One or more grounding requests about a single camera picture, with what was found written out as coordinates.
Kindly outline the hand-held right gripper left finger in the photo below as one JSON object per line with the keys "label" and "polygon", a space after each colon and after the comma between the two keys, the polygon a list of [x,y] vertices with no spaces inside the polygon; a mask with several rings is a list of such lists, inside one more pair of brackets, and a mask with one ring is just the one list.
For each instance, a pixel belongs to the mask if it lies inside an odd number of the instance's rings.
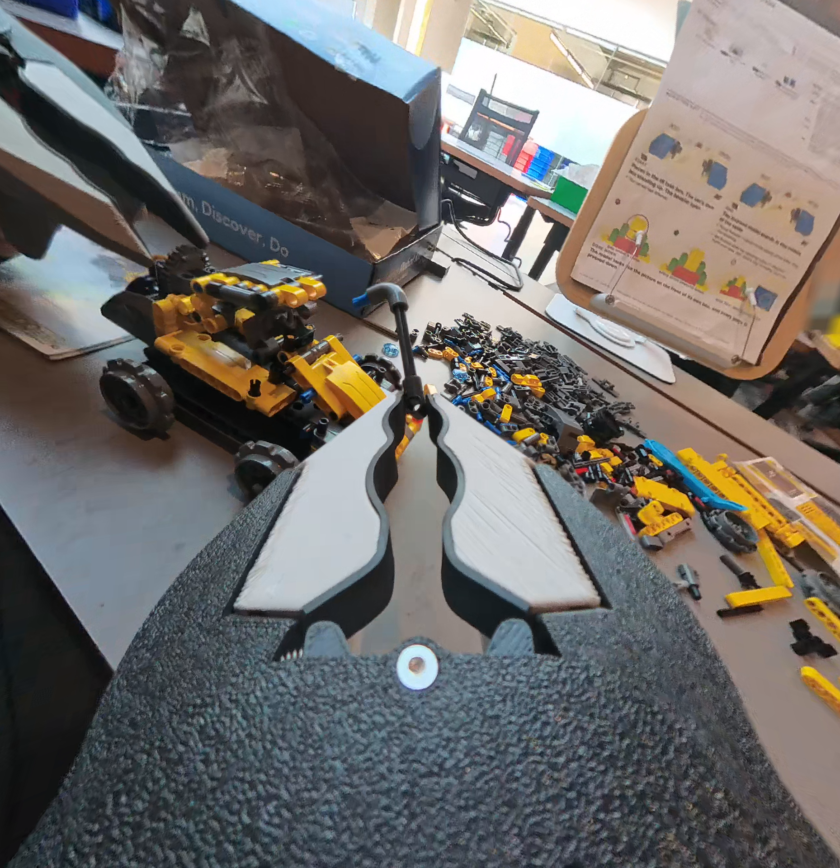
{"label": "hand-held right gripper left finger", "polygon": [[387,607],[394,562],[383,502],[404,422],[403,397],[392,393],[300,465],[235,612],[327,621],[354,635]]}

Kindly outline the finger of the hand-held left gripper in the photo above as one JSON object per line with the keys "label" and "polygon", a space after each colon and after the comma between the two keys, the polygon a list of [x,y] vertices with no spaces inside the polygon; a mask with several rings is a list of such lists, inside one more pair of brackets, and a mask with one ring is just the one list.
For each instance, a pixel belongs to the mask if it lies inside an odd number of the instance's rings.
{"label": "finger of the hand-held left gripper", "polygon": [[53,226],[64,225],[142,266],[151,256],[108,193],[31,131],[0,98],[0,224],[21,253],[42,257]]}
{"label": "finger of the hand-held left gripper", "polygon": [[26,61],[20,69],[25,94],[41,99],[43,122],[63,144],[102,170],[123,193],[140,201],[197,247],[209,243],[185,202],[141,140],[107,100],[92,96],[56,65]]}

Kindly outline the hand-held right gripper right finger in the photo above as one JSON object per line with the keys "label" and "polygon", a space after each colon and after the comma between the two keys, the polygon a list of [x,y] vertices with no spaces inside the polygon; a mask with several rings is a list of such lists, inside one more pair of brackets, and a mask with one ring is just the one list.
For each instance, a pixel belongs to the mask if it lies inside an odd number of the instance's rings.
{"label": "hand-held right gripper right finger", "polygon": [[534,463],[442,395],[427,401],[436,483],[448,499],[442,587],[483,635],[518,619],[544,635],[548,614],[598,609],[598,589]]}

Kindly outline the black axle with grey elbow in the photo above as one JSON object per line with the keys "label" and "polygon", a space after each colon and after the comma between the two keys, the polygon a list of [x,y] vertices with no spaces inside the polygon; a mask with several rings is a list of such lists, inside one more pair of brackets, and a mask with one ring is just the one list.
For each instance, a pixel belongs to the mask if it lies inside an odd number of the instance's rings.
{"label": "black axle with grey elbow", "polygon": [[393,283],[377,283],[351,301],[352,305],[358,308],[385,304],[390,309],[395,321],[396,340],[403,364],[398,388],[402,392],[404,409],[414,418],[425,418],[428,412],[425,387],[415,368],[407,321],[407,311],[410,306],[403,288]]}

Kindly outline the yellow black brick vehicle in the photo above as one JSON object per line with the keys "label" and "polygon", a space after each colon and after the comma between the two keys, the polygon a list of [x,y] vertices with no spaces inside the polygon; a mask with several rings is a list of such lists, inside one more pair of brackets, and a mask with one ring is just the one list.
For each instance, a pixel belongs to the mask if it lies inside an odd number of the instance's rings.
{"label": "yellow black brick vehicle", "polygon": [[250,500],[402,384],[387,358],[316,337],[326,293],[313,270],[277,259],[216,269],[179,246],[102,306],[145,359],[108,360],[100,394],[141,436],[163,437],[182,417],[232,450]]}

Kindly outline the grey desk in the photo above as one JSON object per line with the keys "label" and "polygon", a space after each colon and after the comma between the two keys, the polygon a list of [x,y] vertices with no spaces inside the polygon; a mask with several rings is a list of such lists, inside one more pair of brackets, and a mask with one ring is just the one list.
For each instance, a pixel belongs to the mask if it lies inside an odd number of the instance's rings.
{"label": "grey desk", "polygon": [[14,864],[840,866],[840,717],[799,595],[719,619],[718,544],[650,557],[536,471],[598,609],[483,635],[448,605],[429,422],[384,500],[394,584],[354,635],[233,603],[296,481],[247,506],[183,425],[107,412],[107,357],[0,331],[0,504],[113,668]]}

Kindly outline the building instruction booklet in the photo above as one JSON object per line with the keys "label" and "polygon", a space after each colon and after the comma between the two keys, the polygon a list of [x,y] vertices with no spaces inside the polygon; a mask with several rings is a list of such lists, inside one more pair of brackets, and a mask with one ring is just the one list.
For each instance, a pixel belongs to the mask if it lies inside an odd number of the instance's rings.
{"label": "building instruction booklet", "polygon": [[145,269],[67,227],[42,259],[0,263],[0,329],[58,361],[131,341],[100,312]]}

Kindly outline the pile of small brick parts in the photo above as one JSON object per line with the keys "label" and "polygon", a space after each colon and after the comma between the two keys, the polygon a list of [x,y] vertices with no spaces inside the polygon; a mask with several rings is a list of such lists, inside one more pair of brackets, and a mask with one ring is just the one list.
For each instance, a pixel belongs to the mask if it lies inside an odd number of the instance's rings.
{"label": "pile of small brick parts", "polygon": [[629,487],[661,467],[643,444],[622,440],[644,436],[634,405],[551,343],[469,313],[451,326],[430,322],[411,342],[416,357],[447,364],[444,394],[455,409],[568,483]]}

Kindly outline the clear plastic bag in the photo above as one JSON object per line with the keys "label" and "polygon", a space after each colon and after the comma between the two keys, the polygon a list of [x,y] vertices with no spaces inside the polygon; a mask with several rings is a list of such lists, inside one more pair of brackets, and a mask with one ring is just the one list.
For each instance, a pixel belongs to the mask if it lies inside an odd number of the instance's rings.
{"label": "clear plastic bag", "polygon": [[299,71],[231,2],[119,2],[109,93],[145,144],[348,253],[375,262],[418,230],[374,192],[291,95]]}

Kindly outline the blue cardboard box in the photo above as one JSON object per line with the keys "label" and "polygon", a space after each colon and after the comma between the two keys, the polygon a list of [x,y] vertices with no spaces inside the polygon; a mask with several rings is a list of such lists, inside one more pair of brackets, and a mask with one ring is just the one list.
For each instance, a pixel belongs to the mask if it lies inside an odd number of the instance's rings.
{"label": "blue cardboard box", "polygon": [[231,2],[272,29],[274,44],[299,71],[288,90],[335,142],[358,178],[413,208],[418,230],[369,262],[299,229],[274,213],[145,144],[212,243],[244,258],[279,261],[322,275],[326,298],[364,316],[352,298],[378,282],[404,287],[424,272],[440,238],[440,68],[325,2]]}

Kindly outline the black brick wheel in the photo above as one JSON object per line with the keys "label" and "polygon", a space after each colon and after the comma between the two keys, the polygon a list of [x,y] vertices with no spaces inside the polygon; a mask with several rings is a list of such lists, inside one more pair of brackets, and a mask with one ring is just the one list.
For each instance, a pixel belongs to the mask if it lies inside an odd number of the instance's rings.
{"label": "black brick wheel", "polygon": [[700,515],[703,524],[729,552],[749,555],[757,551],[758,531],[737,511],[708,509]]}

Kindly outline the green bin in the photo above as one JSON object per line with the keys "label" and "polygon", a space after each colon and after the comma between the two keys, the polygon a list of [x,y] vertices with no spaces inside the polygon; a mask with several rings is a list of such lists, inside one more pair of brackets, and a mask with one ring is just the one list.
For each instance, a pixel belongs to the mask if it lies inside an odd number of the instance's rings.
{"label": "green bin", "polygon": [[556,185],[550,201],[572,213],[577,213],[585,201],[588,190],[599,173],[599,165],[570,163],[555,171]]}

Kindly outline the background table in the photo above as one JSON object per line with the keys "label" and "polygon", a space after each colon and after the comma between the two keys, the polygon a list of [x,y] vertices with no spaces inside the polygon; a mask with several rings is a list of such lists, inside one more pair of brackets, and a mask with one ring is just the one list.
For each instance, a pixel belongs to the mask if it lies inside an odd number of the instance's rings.
{"label": "background table", "polygon": [[453,210],[444,215],[462,231],[462,223],[490,226],[511,195],[525,201],[523,213],[513,227],[502,257],[512,263],[529,231],[534,215],[539,213],[551,225],[540,253],[528,276],[538,279],[550,261],[562,250],[576,213],[552,201],[552,191],[516,168],[495,160],[479,148],[449,134],[441,135],[443,198]]}

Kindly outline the row of red blue bins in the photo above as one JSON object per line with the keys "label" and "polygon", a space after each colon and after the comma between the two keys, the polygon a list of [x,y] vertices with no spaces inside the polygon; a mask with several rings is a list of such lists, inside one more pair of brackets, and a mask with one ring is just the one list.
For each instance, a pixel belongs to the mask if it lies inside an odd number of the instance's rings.
{"label": "row of red blue bins", "polygon": [[551,172],[566,168],[572,161],[528,138],[519,151],[518,140],[508,136],[501,147],[501,158],[507,165],[533,179],[542,180]]}

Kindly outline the yellow brick frame assembly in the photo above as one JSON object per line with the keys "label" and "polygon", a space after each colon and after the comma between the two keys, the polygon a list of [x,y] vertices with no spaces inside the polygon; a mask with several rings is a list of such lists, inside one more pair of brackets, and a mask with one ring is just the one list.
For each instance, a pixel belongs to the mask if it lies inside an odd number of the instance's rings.
{"label": "yellow brick frame assembly", "polygon": [[[721,454],[709,461],[691,448],[673,452],[718,494],[746,506],[741,515],[759,535],[757,551],[751,554],[760,557],[769,579],[781,588],[770,591],[749,576],[741,576],[742,591],[728,597],[733,609],[790,597],[793,579],[783,565],[782,555],[792,554],[801,546],[810,548],[830,568],[831,577],[840,580],[840,514],[774,458],[729,462]],[[663,468],[643,444],[634,455],[637,464],[632,470],[630,489],[636,504],[632,530],[644,543],[664,544],[694,518],[703,523],[702,503],[678,474]]]}

